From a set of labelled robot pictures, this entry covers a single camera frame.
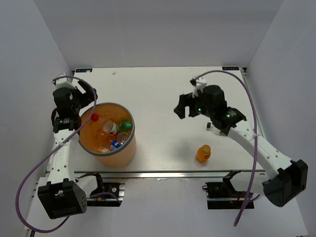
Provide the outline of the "clear bottle black cap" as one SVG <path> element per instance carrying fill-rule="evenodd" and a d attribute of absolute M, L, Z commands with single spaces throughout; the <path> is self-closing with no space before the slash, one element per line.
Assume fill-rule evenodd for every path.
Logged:
<path fill-rule="evenodd" d="M 215 135 L 222 135 L 222 131 L 217 129 L 212 122 L 208 122 L 206 125 L 206 130 L 212 132 Z"/>

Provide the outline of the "clear bottle red cap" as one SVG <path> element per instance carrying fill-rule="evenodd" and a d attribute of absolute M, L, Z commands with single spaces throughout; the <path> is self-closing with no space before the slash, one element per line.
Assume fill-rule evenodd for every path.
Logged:
<path fill-rule="evenodd" d="M 107 133 L 111 136 L 118 134 L 117 124 L 108 116 L 93 114 L 90 120 L 92 121 L 92 124 L 103 134 Z"/>

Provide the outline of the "green plastic bottle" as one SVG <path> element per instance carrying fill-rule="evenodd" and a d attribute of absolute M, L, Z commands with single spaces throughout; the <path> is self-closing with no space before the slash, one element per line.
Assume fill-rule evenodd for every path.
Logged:
<path fill-rule="evenodd" d="M 117 124 L 118 132 L 128 132 L 132 130 L 132 128 L 133 128 L 133 123 L 127 119 L 123 119 Z"/>

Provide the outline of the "clear bottle blue label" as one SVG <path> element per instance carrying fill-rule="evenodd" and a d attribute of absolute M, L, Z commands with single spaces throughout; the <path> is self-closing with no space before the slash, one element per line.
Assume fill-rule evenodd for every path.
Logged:
<path fill-rule="evenodd" d="M 129 134 L 126 132 L 121 132 L 117 135 L 117 142 L 123 145 L 129 139 Z"/>

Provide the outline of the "orange juice bottle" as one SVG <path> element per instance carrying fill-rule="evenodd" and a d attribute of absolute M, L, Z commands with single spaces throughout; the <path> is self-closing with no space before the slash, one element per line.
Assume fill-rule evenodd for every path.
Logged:
<path fill-rule="evenodd" d="M 206 163 L 211 156 L 211 147 L 209 145 L 201 146 L 196 153 L 195 159 L 199 163 Z"/>
<path fill-rule="evenodd" d="M 108 148 L 106 148 L 106 147 L 99 147 L 97 149 L 97 152 L 98 153 L 107 153 L 107 152 L 110 152 L 110 150 Z"/>

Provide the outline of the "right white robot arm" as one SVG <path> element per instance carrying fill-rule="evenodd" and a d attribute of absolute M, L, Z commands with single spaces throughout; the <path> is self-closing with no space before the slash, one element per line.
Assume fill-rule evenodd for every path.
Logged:
<path fill-rule="evenodd" d="M 257 161 L 268 178 L 258 175 L 256 193 L 264 195 L 272 204 L 283 207 L 306 188 L 308 165 L 303 160 L 294 161 L 282 154 L 261 135 L 257 135 L 246 116 L 238 109 L 229 107 L 223 90 L 217 85 L 199 89 L 197 94 L 182 94 L 174 109 L 175 114 L 185 118 L 203 115 L 227 137 L 241 145 Z"/>

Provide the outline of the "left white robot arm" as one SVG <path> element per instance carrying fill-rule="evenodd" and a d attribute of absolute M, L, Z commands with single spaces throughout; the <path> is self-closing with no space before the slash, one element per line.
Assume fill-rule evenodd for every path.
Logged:
<path fill-rule="evenodd" d="M 99 197 L 104 192 L 102 178 L 97 172 L 75 177 L 76 147 L 82 121 L 79 112 L 97 99 L 96 90 L 79 81 L 82 93 L 71 78 L 54 80 L 52 112 L 54 152 L 50 159 L 50 173 L 44 186 L 38 188 L 38 198 L 50 219 L 86 212 L 90 195 Z"/>

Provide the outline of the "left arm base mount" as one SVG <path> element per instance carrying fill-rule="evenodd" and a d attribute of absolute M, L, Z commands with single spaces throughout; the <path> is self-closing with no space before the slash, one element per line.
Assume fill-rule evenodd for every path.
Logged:
<path fill-rule="evenodd" d="M 75 179 L 84 190 L 88 207 L 120 207 L 125 192 L 125 184 L 106 181 L 98 172 L 90 172 Z"/>

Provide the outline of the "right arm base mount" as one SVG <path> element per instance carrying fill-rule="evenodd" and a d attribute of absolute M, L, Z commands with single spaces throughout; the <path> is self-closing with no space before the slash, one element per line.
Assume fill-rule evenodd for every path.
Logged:
<path fill-rule="evenodd" d="M 245 200 L 246 190 L 237 191 L 231 184 L 234 175 L 241 171 L 232 170 L 220 182 L 207 182 L 202 186 L 206 191 L 208 210 L 240 209 Z"/>

